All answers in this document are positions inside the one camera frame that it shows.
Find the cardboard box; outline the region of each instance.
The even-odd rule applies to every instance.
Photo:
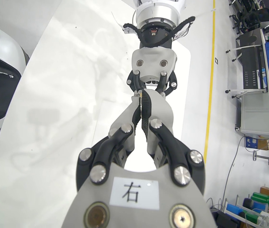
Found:
[[[251,137],[245,137],[245,146],[252,149],[269,150],[269,142],[267,140],[259,140]]]
[[[269,150],[269,142],[268,142],[268,140],[258,140],[257,148],[259,150],[268,151]]]

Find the gray gripper housing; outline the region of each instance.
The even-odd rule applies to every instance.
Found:
[[[143,61],[142,66],[137,66],[139,60]],[[167,65],[161,66],[161,61],[166,60]],[[166,83],[168,83],[169,76],[174,70],[177,61],[177,55],[172,49],[164,47],[147,48],[135,50],[132,54],[132,70],[140,72],[140,80],[144,83],[160,80],[161,72],[167,72]]]
[[[159,198],[158,203],[154,204],[158,204],[159,208],[144,209],[110,205],[115,177],[127,178],[134,183],[135,179],[158,181]],[[116,194],[117,196],[120,194],[122,199],[125,192],[116,192]],[[194,228],[216,228],[213,216],[195,182],[192,180],[186,187],[176,187],[170,179],[168,164],[155,171],[136,173],[126,171],[112,163],[108,180],[103,185],[94,185],[89,179],[84,182],[71,204],[62,228],[84,228],[85,211],[94,202],[103,202],[109,208],[109,222],[106,228],[174,228],[170,224],[169,213],[176,204],[183,204],[192,211]]]

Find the metal cabinet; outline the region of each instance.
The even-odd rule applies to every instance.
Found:
[[[269,96],[260,91],[242,96],[240,131],[253,138],[269,138]]]

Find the black office chair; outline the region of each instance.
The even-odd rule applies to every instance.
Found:
[[[237,18],[235,15],[230,17],[236,21],[233,29],[237,28],[238,34],[240,31],[245,34],[246,32],[259,28],[261,22],[269,22],[269,8],[262,8],[245,15],[238,12]]]

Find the label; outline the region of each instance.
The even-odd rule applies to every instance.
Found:
[[[110,205],[159,210],[159,182],[114,177]]]

